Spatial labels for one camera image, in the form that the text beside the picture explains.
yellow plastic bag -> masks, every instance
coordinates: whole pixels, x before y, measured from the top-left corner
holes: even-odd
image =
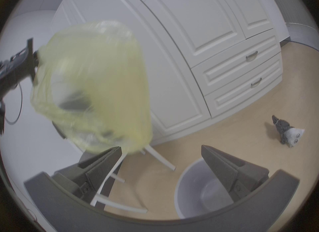
[[[147,75],[127,27],[111,21],[72,26],[40,47],[38,59],[31,103],[76,145],[132,153],[150,143]]]

beige floor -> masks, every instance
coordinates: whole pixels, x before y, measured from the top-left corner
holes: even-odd
[[[110,207],[106,211],[140,219],[178,219],[174,190],[181,173],[201,157],[201,145],[210,145],[246,161],[269,169],[271,176],[283,169],[300,178],[300,185],[270,231],[277,231],[312,190],[319,173],[319,52],[297,43],[282,48],[283,81],[268,94],[233,116],[155,149],[176,165],[174,172],[150,154],[125,158],[110,198],[132,206],[146,206],[148,213],[137,214]],[[283,146],[272,124],[272,115],[294,127],[304,128],[300,143]]]

metal handle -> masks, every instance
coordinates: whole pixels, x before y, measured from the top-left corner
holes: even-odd
[[[247,61],[247,62],[253,61],[253,59],[256,58],[257,54],[258,54],[258,51],[256,51],[256,52],[253,53],[253,54],[250,54],[250,55],[246,56],[246,61]]]
[[[259,83],[261,82],[262,78],[260,78],[257,82],[255,83],[251,83],[251,87],[255,87],[255,86],[258,86]]]

black cable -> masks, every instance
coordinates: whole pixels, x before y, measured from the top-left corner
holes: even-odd
[[[19,83],[18,85],[19,85],[20,91],[21,91],[21,106],[20,106],[20,112],[19,112],[19,115],[18,115],[17,119],[16,119],[15,121],[13,121],[13,122],[7,120],[7,118],[4,117],[4,119],[6,120],[6,122],[7,122],[9,125],[14,125],[14,124],[18,121],[18,119],[19,119],[19,117],[20,117],[20,114],[21,114],[21,110],[22,110],[22,88],[21,88],[20,83]]]

white stool leg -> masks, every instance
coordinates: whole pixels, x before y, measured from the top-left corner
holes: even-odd
[[[111,200],[109,200],[108,197],[101,195],[101,194],[96,194],[95,198],[97,201],[99,201],[102,204],[111,206],[111,207],[115,207],[118,209],[122,209],[122,210],[126,210],[126,211],[130,211],[130,212],[136,212],[136,213],[142,213],[145,214],[147,213],[147,209],[146,208],[136,208],[136,207],[131,207],[131,206],[126,206],[126,205],[122,205],[116,202],[113,202]]]
[[[122,153],[121,157],[119,158],[119,160],[115,163],[115,165],[112,167],[112,169],[109,171],[109,173],[106,175],[104,181],[102,182],[101,186],[99,187],[98,191],[96,192],[94,198],[92,199],[90,205],[95,206],[96,204],[96,196],[98,194],[101,193],[102,188],[104,186],[104,183],[106,182],[106,180],[111,176],[111,174],[113,174],[113,172],[116,170],[116,168],[121,164],[121,162],[123,161],[123,159],[126,157],[127,153]]]
[[[122,179],[121,177],[117,176],[115,173],[111,174],[110,177],[112,177],[113,179],[115,179],[115,180],[117,180],[119,182],[122,182],[122,183],[125,182],[124,179]]]
[[[171,164],[168,160],[166,160],[161,154],[159,154],[156,150],[154,150],[150,145],[147,145],[145,149],[153,155],[158,161],[162,162],[164,165],[175,171],[176,166]]]

